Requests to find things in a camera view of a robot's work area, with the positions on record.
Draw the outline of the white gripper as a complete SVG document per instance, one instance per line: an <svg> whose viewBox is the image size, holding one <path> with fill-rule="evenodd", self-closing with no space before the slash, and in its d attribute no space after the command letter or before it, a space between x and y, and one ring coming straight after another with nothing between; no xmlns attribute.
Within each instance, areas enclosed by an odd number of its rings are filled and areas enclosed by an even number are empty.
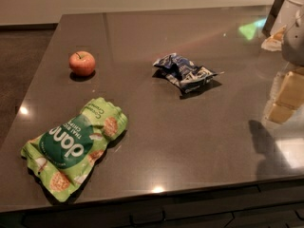
<svg viewBox="0 0 304 228"><path fill-rule="evenodd" d="M273 81L266 119L276 124L287 122L304 104L304 19L297 15L286 27L282 40L283 58L300 66L278 72Z"/></svg>

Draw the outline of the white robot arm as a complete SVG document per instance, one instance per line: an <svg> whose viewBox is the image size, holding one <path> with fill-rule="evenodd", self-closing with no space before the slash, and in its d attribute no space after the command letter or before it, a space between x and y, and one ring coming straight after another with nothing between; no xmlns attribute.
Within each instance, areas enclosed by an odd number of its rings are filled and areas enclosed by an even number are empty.
<svg viewBox="0 0 304 228"><path fill-rule="evenodd" d="M304 0L275 0L266 26L264 46L280 50L287 65L274 79L265 118L283 124L304 105Z"/></svg>

